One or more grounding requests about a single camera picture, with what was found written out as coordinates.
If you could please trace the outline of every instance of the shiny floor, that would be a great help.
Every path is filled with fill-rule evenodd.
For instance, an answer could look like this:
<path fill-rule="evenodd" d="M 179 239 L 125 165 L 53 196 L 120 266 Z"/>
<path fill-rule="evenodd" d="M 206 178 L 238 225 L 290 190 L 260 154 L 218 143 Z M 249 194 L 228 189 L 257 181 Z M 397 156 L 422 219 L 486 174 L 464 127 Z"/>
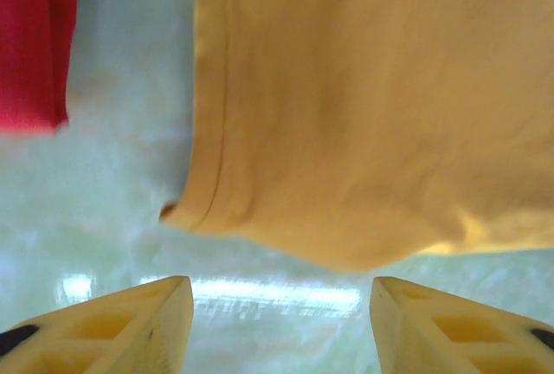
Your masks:
<path fill-rule="evenodd" d="M 0 139 L 0 330 L 170 274 L 193 278 L 187 374 L 379 372 L 377 274 L 554 324 L 554 251 L 344 275 L 158 226 L 186 179 L 192 13 L 192 0 L 80 0 L 71 126 L 55 139 Z"/>

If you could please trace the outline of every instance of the red cloth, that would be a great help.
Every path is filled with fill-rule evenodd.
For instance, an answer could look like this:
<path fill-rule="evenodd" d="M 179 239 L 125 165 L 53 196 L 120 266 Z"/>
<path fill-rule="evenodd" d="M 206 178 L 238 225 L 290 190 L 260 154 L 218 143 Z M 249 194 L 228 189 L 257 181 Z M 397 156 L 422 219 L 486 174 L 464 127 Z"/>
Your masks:
<path fill-rule="evenodd" d="M 77 0 L 0 0 L 0 132 L 50 134 L 67 119 Z"/>

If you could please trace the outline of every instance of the blurry background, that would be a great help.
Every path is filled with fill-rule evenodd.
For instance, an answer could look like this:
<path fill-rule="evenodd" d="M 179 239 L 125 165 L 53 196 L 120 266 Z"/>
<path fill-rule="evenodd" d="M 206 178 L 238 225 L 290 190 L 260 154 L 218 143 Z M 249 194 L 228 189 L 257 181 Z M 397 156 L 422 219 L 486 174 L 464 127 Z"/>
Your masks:
<path fill-rule="evenodd" d="M 0 139 L 1 331 L 173 274 L 192 278 L 196 301 L 187 374 L 379 372 L 368 305 L 380 274 L 554 324 L 554 251 L 344 275 L 159 226 L 187 175 L 192 18 L 192 0 L 80 0 L 70 127 Z"/>

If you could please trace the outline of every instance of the yellow plastic object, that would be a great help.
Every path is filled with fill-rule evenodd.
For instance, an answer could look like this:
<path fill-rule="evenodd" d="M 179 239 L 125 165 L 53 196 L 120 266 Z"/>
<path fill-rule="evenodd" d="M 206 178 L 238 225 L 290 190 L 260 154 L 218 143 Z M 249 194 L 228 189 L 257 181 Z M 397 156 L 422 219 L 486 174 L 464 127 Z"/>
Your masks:
<path fill-rule="evenodd" d="M 554 373 L 554 328 L 391 277 L 373 282 L 383 374 Z"/>
<path fill-rule="evenodd" d="M 192 315 L 188 277 L 109 294 L 0 334 L 0 372 L 179 373 Z"/>

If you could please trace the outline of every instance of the yellow fabric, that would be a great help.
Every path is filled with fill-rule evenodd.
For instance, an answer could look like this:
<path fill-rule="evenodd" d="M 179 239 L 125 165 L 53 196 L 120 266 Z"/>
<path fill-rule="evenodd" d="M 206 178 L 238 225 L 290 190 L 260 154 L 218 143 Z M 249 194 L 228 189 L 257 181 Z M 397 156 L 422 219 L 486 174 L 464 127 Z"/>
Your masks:
<path fill-rule="evenodd" d="M 197 0 L 171 225 L 356 270 L 554 246 L 554 0 Z"/>

